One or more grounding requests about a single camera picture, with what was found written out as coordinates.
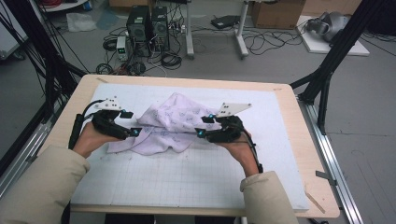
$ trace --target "table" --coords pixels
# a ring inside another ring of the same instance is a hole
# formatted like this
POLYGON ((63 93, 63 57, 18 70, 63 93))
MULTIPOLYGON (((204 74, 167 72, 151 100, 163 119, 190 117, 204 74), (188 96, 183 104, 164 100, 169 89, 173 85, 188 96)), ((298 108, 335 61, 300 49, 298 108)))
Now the table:
MULTIPOLYGON (((49 137, 44 143, 41 153, 47 146, 55 145, 67 147, 73 122, 77 113, 81 113, 90 102, 96 87, 100 83, 134 84, 150 86, 177 86, 197 88, 220 88, 232 90, 272 91, 278 100, 283 120, 286 125, 290 144, 297 161, 304 183, 305 194, 310 203, 310 209, 303 213, 296 213, 297 217, 338 217, 339 209, 326 179, 316 176, 316 171, 323 172, 318 153, 304 122, 300 107, 289 85, 271 83, 236 82, 220 80, 200 80, 162 77, 113 77, 87 75, 85 76, 73 96, 66 105, 63 113, 54 125, 49 137)), ((74 212, 115 212, 115 213, 144 213, 166 215, 207 215, 207 216, 236 216, 245 215, 243 210, 205 209, 205 208, 167 208, 167 207, 138 207, 138 206, 99 206, 73 205, 74 212)))
MULTIPOLYGON (((245 19, 248 14, 248 2, 249 0, 244 0, 241 11, 241 18, 239 21, 239 27, 235 30, 235 37, 238 42, 238 46, 241 50, 241 59, 248 56, 248 49, 245 44, 245 40, 242 37, 242 32, 244 30, 245 19)), ((192 34, 191 34, 191 0, 187 0, 187 26, 186 26, 186 45, 187 45, 187 56, 190 58, 194 57, 194 46, 192 44, 192 34)))

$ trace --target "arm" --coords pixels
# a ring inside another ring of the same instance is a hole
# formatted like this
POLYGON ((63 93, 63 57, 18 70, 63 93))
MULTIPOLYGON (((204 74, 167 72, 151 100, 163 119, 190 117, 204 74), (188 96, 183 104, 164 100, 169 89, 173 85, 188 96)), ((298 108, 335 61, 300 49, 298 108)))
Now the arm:
POLYGON ((246 178, 241 182, 247 222, 255 224, 298 224, 289 198, 275 172, 259 174, 245 136, 234 143, 220 143, 239 161, 246 178))
POLYGON ((117 140, 87 123, 73 151, 47 148, 0 201, 0 223, 58 223, 90 169, 85 158, 103 143, 117 140))

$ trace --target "cardboard box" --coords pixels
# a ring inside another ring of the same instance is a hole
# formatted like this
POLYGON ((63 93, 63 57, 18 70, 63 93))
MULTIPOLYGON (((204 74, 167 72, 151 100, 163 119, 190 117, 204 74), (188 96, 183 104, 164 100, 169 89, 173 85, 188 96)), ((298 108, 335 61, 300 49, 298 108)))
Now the cardboard box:
POLYGON ((302 14, 305 16, 320 16, 323 12, 340 12, 352 15, 361 0, 306 0, 302 14))
POLYGON ((154 6, 154 0, 108 0, 111 7, 154 6))
POLYGON ((257 28, 294 29, 305 0, 279 0, 275 4, 255 3, 251 18, 257 28))

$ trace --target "white board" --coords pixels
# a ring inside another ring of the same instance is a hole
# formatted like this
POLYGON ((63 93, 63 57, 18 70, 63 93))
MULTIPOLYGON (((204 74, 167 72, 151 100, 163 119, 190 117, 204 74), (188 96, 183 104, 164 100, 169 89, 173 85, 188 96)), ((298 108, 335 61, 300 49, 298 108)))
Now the white board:
MULTIPOLYGON (((297 21, 297 25, 306 24, 306 21, 312 19, 309 16, 300 16, 297 21)), ((310 53, 329 53, 330 47, 329 43, 324 41, 320 35, 315 32, 304 31, 303 25, 297 26, 297 31, 302 34, 304 44, 310 53)), ((361 42, 356 41, 355 45, 349 51, 347 55, 355 56, 369 56, 370 52, 361 44, 361 42)))
MULTIPOLYGON (((251 103, 237 116, 257 144, 264 171, 276 171, 292 207, 309 207, 302 180, 280 114, 276 96, 269 91, 236 91, 180 87, 101 84, 92 101, 117 95, 132 119, 116 119, 119 125, 135 123, 152 104, 161 104, 178 92, 208 107, 223 102, 251 103)), ((132 151, 107 154, 107 146, 88 158, 91 170, 83 178, 72 203, 166 207, 244 208, 240 181, 242 167, 229 152, 206 140, 196 141, 184 152, 142 156, 132 151)))

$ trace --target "crumpled towel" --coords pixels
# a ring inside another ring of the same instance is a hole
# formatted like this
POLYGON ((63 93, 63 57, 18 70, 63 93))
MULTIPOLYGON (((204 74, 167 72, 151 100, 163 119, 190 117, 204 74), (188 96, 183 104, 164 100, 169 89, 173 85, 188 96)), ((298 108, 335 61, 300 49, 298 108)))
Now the crumpled towel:
POLYGON ((80 13, 67 13, 67 26, 69 32, 91 31, 96 29, 92 16, 80 13))
POLYGON ((197 138, 195 128, 220 128, 217 123, 206 124, 201 120, 201 117, 216 112, 180 93, 173 93, 162 105, 152 105, 137 119, 143 128, 138 137, 110 143, 107 152, 131 149, 142 155, 152 155, 165 152, 169 147, 175 152, 182 152, 197 138))

